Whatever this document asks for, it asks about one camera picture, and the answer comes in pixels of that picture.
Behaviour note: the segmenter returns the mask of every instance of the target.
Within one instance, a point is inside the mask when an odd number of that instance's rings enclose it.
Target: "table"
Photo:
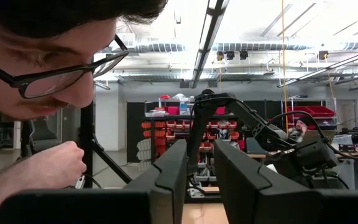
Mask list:
[[[203,187],[205,191],[219,191],[218,187]],[[229,224],[222,203],[194,203],[183,206],[182,224]]]

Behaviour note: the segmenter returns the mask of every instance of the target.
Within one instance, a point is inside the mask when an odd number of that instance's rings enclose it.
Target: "ceiling beam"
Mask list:
[[[203,31],[200,38],[200,47],[198,49],[196,62],[193,70],[192,88],[196,88],[204,65],[208,58],[211,47],[215,41],[219,26],[221,25],[223,15],[226,11],[229,0],[208,1],[206,8]]]

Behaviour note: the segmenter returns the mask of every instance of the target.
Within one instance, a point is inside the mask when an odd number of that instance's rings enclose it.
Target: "person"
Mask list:
[[[288,136],[294,139],[296,142],[302,142],[305,133],[308,131],[310,121],[307,117],[303,116],[298,118],[295,124],[295,128],[290,128]]]
[[[0,1],[0,113],[16,120],[55,114],[93,100],[94,71],[121,59],[93,55],[115,40],[119,19],[150,23],[167,0]],[[42,151],[0,172],[0,204],[24,189],[60,189],[86,170],[74,142]]]

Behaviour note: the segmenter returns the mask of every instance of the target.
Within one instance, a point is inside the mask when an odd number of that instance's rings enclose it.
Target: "white wall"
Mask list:
[[[98,142],[107,151],[125,148],[121,141],[119,85],[111,85],[109,91],[98,90],[95,96],[95,134]]]
[[[179,83],[128,83],[123,87],[123,97],[129,102],[158,101],[161,95],[175,96],[182,93],[185,96],[199,95],[205,88],[207,83],[199,83],[197,88],[179,88]],[[218,88],[211,88],[215,93],[220,93]],[[235,94],[241,100],[281,100],[283,89],[277,88],[276,83],[269,82],[223,82],[221,92],[229,92]],[[289,95],[306,94],[306,90],[298,86],[290,86]]]

